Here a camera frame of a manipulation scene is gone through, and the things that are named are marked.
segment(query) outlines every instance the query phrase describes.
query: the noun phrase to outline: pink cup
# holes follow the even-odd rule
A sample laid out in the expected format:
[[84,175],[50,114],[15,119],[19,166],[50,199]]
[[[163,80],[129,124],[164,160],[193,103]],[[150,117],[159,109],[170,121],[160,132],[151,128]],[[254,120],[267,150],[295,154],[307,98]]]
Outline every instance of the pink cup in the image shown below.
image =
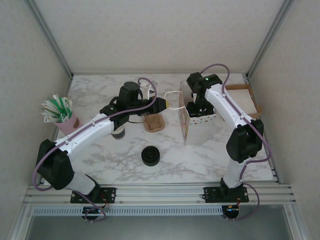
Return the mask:
[[64,135],[73,133],[78,128],[81,128],[83,124],[80,122],[77,115],[73,112],[72,116],[68,121],[65,122],[54,122],[54,124],[63,132]]

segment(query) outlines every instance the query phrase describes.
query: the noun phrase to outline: black bottle cap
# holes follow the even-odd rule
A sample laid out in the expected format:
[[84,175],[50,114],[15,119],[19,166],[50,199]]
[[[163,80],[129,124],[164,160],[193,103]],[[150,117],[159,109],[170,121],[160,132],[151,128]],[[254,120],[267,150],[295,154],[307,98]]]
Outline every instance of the black bottle cap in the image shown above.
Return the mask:
[[147,146],[142,150],[141,157],[145,165],[153,167],[160,161],[160,152],[155,146]]

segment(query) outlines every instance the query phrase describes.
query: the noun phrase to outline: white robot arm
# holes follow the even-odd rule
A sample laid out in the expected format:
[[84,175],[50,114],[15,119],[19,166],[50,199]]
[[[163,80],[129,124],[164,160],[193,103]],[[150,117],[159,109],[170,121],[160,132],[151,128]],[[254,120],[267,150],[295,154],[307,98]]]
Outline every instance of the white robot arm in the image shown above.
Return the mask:
[[126,82],[120,88],[119,95],[90,122],[56,142],[48,139],[43,141],[39,147],[35,171],[56,190],[67,188],[90,195],[94,201],[97,194],[93,193],[99,192],[100,185],[90,176],[74,172],[71,162],[97,139],[119,129],[129,120],[130,115],[157,114],[166,108],[167,102],[163,98],[143,99],[140,86],[135,82]]
[[243,195],[241,175],[244,167],[262,149],[262,140],[244,119],[249,121],[261,135],[263,135],[264,125],[259,119],[253,120],[225,89],[223,91],[222,81],[216,74],[202,77],[199,72],[195,72],[187,79],[187,83],[193,94],[196,94],[195,102],[187,104],[189,114],[194,117],[205,116],[213,114],[215,108],[233,130],[226,144],[230,160],[226,174],[220,181],[219,192],[223,199],[231,200],[230,202],[234,202],[234,199],[237,201],[236,196],[240,195],[241,191]]

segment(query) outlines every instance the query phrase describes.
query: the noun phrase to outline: white marble table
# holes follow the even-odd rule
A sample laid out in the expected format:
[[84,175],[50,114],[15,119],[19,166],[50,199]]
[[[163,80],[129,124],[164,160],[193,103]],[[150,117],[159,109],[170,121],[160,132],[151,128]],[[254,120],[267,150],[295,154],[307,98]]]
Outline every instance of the white marble table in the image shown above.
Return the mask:
[[[226,74],[218,74],[222,80]],[[77,75],[73,79],[68,97],[73,110],[83,123],[90,121],[99,110],[117,96],[124,82],[136,82],[146,77],[158,83],[158,96],[167,91],[179,90],[180,81],[189,74],[126,74],[126,75]],[[231,74],[229,84],[243,84],[241,74]],[[171,106],[178,106],[179,95],[168,96]],[[161,113],[165,128],[157,133],[147,132],[143,124],[125,124],[125,137],[115,140],[107,135],[83,149],[72,162],[74,171],[88,174],[100,184],[150,184],[219,182],[225,174],[229,156],[226,143],[232,133],[221,117],[216,117],[215,131],[199,145],[184,145],[178,112],[166,109]],[[59,132],[58,138],[64,135]],[[160,162],[146,166],[141,159],[142,150],[153,145],[160,151]],[[264,149],[257,159],[266,156]],[[250,164],[244,180],[272,180],[267,162]]]

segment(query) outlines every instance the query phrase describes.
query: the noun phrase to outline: cable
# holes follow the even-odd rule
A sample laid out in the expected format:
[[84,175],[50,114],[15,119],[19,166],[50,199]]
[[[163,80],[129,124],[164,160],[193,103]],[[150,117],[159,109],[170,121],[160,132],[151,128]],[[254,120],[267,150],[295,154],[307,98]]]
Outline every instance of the cable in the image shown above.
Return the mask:
[[228,81],[228,79],[229,79],[229,77],[230,77],[230,69],[229,69],[226,65],[224,65],[224,64],[222,64],[222,63],[215,63],[215,64],[212,64],[212,65],[207,66],[205,69],[203,69],[203,70],[200,72],[200,74],[202,74],[202,73],[203,73],[204,71],[206,71],[207,69],[212,68],[212,67],[215,67],[215,66],[221,66],[221,67],[224,67],[224,68],[227,70],[227,75],[226,75],[225,81],[224,81],[223,84],[222,84],[222,94],[223,94],[222,96],[223,96],[223,97],[226,99],[226,101],[231,105],[231,107],[236,111],[236,113],[250,126],[250,128],[253,129],[253,131],[258,135],[258,137],[262,140],[262,142],[264,143],[264,145],[265,145],[266,148],[268,149],[268,153],[267,153],[267,156],[266,156],[265,159],[247,161],[247,162],[245,163],[245,165],[243,166],[241,172],[240,172],[240,176],[239,176],[240,182],[242,182],[243,185],[246,185],[246,186],[250,187],[250,188],[254,191],[254,193],[255,193],[255,195],[256,195],[256,198],[257,198],[257,205],[256,205],[256,208],[254,209],[253,212],[251,212],[250,214],[248,214],[248,215],[246,215],[246,216],[242,216],[242,217],[233,219],[234,221],[240,221],[240,220],[244,220],[244,219],[252,216],[253,214],[255,214],[255,213],[258,211],[259,207],[260,207],[260,198],[259,198],[259,194],[258,194],[257,190],[256,190],[252,185],[250,185],[249,183],[243,182],[243,180],[242,180],[242,178],[243,178],[243,176],[244,176],[244,173],[245,173],[245,170],[246,170],[248,164],[252,164],[252,163],[263,163],[263,162],[268,161],[268,160],[271,158],[271,156],[272,156],[272,150],[271,150],[271,147],[269,146],[269,144],[267,143],[266,139],[265,139],[265,138],[260,134],[260,132],[251,124],[251,122],[250,122],[249,120],[247,120],[247,119],[242,115],[242,113],[237,109],[237,107],[233,104],[233,102],[229,99],[228,95],[226,94],[226,92],[225,92],[225,86],[226,86],[227,81]]
[[109,205],[109,203],[107,202],[106,198],[105,198],[102,194],[100,195],[100,197],[101,197],[102,200],[104,201],[104,207],[108,205],[108,210],[107,210],[107,211],[109,211],[109,210],[110,210],[110,205]]
[[[143,110],[143,109],[147,109],[149,108],[150,106],[152,106],[156,99],[157,99],[157,89],[155,87],[155,85],[148,79],[148,78],[145,78],[145,77],[140,77],[138,79],[138,83],[140,83],[141,80],[146,80],[147,82],[149,82],[151,84],[151,86],[153,87],[154,89],[154,98],[153,100],[146,106],[143,106],[143,107],[138,107],[138,108],[134,108],[134,109],[128,109],[128,110],[123,110],[123,111],[119,111],[117,113],[114,113],[114,114],[111,114],[109,116],[105,116],[103,118],[100,118],[98,119],[97,121],[95,121],[94,123],[91,123],[89,125],[87,125],[86,127],[82,128],[81,130],[79,130],[78,132],[76,132],[75,134],[73,134],[71,137],[69,137],[67,140],[61,142],[60,144],[56,145],[54,148],[52,148],[50,151],[48,151],[42,158],[41,160],[37,163],[37,165],[35,166],[34,168],[34,171],[32,173],[32,185],[35,189],[37,189],[38,191],[41,191],[41,192],[44,192],[44,191],[48,191],[50,189],[52,189],[53,187],[52,186],[49,186],[47,188],[40,188],[37,186],[37,183],[36,183],[36,176],[37,176],[37,172],[40,168],[40,166],[44,163],[44,161],[47,159],[47,157],[52,154],[55,150],[57,150],[58,148],[60,148],[61,146],[65,145],[68,141],[70,142],[72,139],[74,139],[76,136],[78,136],[79,134],[83,133],[85,130],[91,128],[94,124],[97,124],[97,123],[100,123],[106,119],[109,119],[109,118],[113,118],[117,115],[120,115],[120,114],[124,114],[124,113],[130,113],[130,112],[134,112],[134,111],[140,111],[140,110]],[[88,201],[88,203],[91,203],[95,208],[99,208],[97,205],[95,205],[92,201],[90,201],[87,197],[85,197],[85,195],[83,195],[82,193],[80,192],[77,192],[75,191],[77,194],[79,194],[81,197],[83,197],[86,201]],[[102,210],[101,211],[103,213],[103,215],[105,216],[105,218],[107,217],[106,216],[106,213]]]
[[84,194],[82,194],[81,192],[79,191],[74,191],[76,194],[79,194],[84,200],[86,200],[88,203],[90,203],[93,207],[90,208],[88,211],[86,211],[86,213],[84,214],[84,220],[85,222],[87,222],[87,215],[88,213],[90,213],[93,209],[97,209],[97,210],[101,210],[101,213],[103,214],[103,218],[98,218],[98,219],[95,219],[95,220],[91,220],[91,223],[95,223],[95,222],[100,222],[100,221],[103,221],[107,218],[107,215],[106,215],[106,212],[103,210],[102,207],[100,206],[97,206],[95,203],[93,203],[89,198],[87,198]]
[[144,121],[128,121],[128,123],[131,123],[131,124],[143,124],[146,120],[147,120],[147,116],[145,114],[143,114],[144,116]]
[[150,90],[151,90],[151,87],[152,87],[153,89],[155,89],[155,86],[150,84],[150,86],[149,86],[149,88],[148,88],[148,91],[147,91],[147,96],[146,96],[146,99],[147,99],[147,100],[149,100],[149,98],[150,98]]
[[109,102],[109,104],[114,104],[114,102],[118,99],[117,96],[115,96],[114,98],[111,99],[111,101]]
[[[169,93],[182,93],[182,91],[167,91],[165,94],[164,94],[164,100],[166,100],[166,96],[167,94]],[[181,107],[177,107],[177,108],[171,108],[171,107],[167,107],[168,109],[171,109],[171,110],[179,110],[179,109],[184,109],[186,106],[181,106]]]

